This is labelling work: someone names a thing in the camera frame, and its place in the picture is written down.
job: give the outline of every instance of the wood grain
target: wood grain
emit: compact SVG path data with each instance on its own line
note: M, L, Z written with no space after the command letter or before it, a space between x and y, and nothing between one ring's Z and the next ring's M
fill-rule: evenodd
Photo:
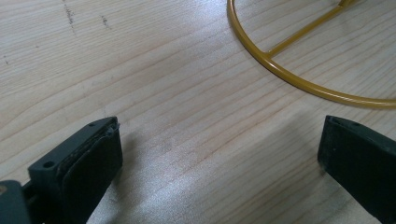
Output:
M267 49L335 0L236 1ZM320 85L396 98L396 2L361 0L276 56ZM396 139L396 112L293 88L239 43L226 1L0 3L0 179L117 116L124 167L90 223L377 223L317 163L325 115Z

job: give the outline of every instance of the light wood surface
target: light wood surface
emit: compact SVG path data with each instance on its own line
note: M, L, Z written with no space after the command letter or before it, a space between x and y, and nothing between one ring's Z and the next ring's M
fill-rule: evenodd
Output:
M268 49L336 0L237 0ZM278 56L338 91L396 98L396 1L361 0ZM396 139L396 111L299 91L239 43L225 0L0 2L0 179L117 116L124 166L90 223L377 223L317 163L326 115Z

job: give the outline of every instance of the gold metal wire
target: gold metal wire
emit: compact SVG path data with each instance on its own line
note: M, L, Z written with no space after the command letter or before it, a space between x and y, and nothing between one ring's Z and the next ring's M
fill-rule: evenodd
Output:
M340 13L346 7L354 3L355 0L342 0L335 8L325 13L323 16L319 17L315 21L307 24L303 29L286 38L279 44L275 45L272 49L267 52L261 51L256 47L256 45L250 40L248 35L245 33L236 15L234 0L228 0L227 8L230 17L231 25L238 36L241 43L250 52L250 54L264 67L270 70L272 73L282 78L283 80L289 82L289 84L299 88L300 90L307 91L318 97L335 101L337 103L345 105L355 105L362 107L371 108L396 108L396 100L389 99L374 99L367 97L360 97L355 95L346 94L340 91L333 91L317 84L309 82L305 79L297 77L292 72L288 71L281 65L277 64L272 60L272 58L277 55L280 51L285 49L287 46L300 39L302 36L308 34L310 31L314 30L316 27L320 26L324 22L330 20L335 15Z

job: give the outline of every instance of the yellow metal ring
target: yellow metal ring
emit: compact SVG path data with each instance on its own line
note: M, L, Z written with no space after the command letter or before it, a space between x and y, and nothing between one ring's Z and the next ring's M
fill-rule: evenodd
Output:
M310 30L312 30L315 26L320 23L325 22L336 13L341 11L345 6L343 4L338 5L332 11L322 16L318 20L311 23L311 26L305 27L304 31L301 31L299 34L296 33L296 38L301 37L301 35L306 34ZM311 94L314 94L318 97L335 101L337 103L345 104L345 105L355 105L362 107L371 107L371 108L396 108L396 100L388 100L388 99L373 99L360 97L355 95L350 95L346 93L342 93L340 91L333 91L324 87L321 87L317 84L304 80L300 77L297 77L287 69L283 68L279 64L275 63L271 57L285 48L287 45L282 46L286 41L277 45L274 49L268 52L262 52L260 49L256 47L256 45L250 40L248 35L245 33L244 29L241 26L241 23L238 20L235 10L234 0L228 0L227 2L228 14L230 17L231 25L241 41L241 43L245 46L245 48L250 52L250 54L264 67L270 70L272 73L282 78L283 80L289 82L289 84L299 88L300 90L307 91Z

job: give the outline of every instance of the black clamp jaw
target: black clamp jaw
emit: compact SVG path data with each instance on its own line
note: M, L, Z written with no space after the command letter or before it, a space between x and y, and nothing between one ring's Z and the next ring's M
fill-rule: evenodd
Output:
M318 161L371 215L396 223L396 142L359 123L328 116Z
M0 182L0 223L86 223L122 166L117 118L99 119L29 168L23 187Z

